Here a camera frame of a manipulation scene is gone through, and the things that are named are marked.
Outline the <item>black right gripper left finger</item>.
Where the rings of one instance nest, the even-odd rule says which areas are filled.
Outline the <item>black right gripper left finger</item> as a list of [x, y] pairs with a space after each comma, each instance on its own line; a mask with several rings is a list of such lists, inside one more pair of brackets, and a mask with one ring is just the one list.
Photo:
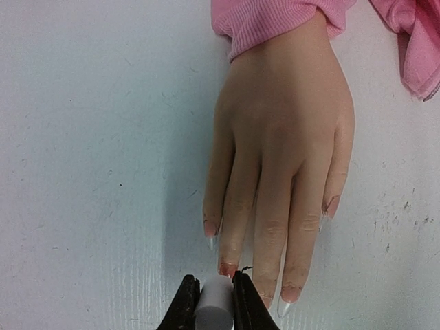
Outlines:
[[192, 274], [185, 275], [157, 330], [195, 330], [200, 295], [200, 281]]

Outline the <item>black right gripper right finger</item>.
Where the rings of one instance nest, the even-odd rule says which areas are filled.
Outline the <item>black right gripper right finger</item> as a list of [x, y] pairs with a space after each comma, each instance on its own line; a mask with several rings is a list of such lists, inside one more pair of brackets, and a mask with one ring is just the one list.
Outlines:
[[234, 328], [238, 330], [279, 330], [248, 274], [237, 270], [234, 285]]

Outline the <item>white nail polish cap brush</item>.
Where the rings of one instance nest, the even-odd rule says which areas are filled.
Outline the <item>white nail polish cap brush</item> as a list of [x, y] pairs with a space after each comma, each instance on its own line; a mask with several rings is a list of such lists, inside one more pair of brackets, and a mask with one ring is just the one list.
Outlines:
[[227, 276], [215, 275], [203, 284], [195, 308], [197, 330], [231, 330], [234, 326], [233, 285]]

